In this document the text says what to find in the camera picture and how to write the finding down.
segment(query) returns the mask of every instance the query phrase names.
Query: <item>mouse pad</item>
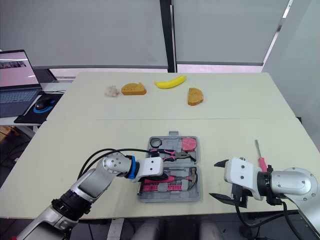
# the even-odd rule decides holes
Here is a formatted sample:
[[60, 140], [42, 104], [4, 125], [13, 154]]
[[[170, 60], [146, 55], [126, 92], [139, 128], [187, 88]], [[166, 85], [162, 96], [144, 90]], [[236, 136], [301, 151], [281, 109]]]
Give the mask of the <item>mouse pad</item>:
[[16, 124], [42, 124], [47, 120], [49, 113], [52, 111], [62, 95], [63, 94], [43, 94], [38, 100], [49, 96], [51, 98], [49, 106], [45, 109], [37, 110], [35, 108], [36, 104], [33, 104], [26, 114], [18, 116], [14, 122]]

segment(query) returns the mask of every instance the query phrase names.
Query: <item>bread slice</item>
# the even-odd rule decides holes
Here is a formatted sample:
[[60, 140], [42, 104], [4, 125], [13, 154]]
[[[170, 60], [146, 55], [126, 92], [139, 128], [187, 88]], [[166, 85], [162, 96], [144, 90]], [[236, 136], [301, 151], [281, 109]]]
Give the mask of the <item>bread slice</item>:
[[188, 104], [191, 106], [198, 105], [204, 100], [204, 94], [201, 90], [195, 87], [189, 88]]
[[139, 83], [128, 83], [121, 88], [123, 95], [145, 95], [147, 90], [141, 82]]

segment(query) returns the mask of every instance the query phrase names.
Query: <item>computer mouse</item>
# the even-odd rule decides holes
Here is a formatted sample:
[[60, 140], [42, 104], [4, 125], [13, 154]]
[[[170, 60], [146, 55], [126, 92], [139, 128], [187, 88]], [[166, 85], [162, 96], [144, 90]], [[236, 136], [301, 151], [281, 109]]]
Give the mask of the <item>computer mouse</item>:
[[40, 97], [35, 103], [36, 110], [43, 110], [50, 106], [51, 98], [49, 96]]

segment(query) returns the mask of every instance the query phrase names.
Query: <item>toolbox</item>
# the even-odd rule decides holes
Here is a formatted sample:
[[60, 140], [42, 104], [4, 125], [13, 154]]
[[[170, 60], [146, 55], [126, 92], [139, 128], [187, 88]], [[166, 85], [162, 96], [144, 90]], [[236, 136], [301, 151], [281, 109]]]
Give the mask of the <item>toolbox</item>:
[[179, 136], [170, 131], [169, 136], [149, 138], [146, 157], [161, 157], [163, 173], [168, 179], [152, 181], [144, 179], [138, 190], [138, 199], [143, 203], [196, 202], [201, 198], [201, 173], [199, 142], [196, 136]]

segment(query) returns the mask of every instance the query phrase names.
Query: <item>pliers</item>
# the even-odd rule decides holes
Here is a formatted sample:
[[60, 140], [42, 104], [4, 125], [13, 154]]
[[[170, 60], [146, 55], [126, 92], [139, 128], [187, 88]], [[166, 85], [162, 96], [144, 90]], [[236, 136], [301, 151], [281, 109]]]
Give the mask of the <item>pliers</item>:
[[169, 154], [170, 156], [166, 156], [163, 158], [163, 161], [174, 162], [176, 159], [187, 159], [190, 158], [192, 161], [196, 161], [196, 159], [186, 152], [176, 152], [172, 149], [151, 149], [150, 150], [151, 156], [156, 157], [159, 154]]

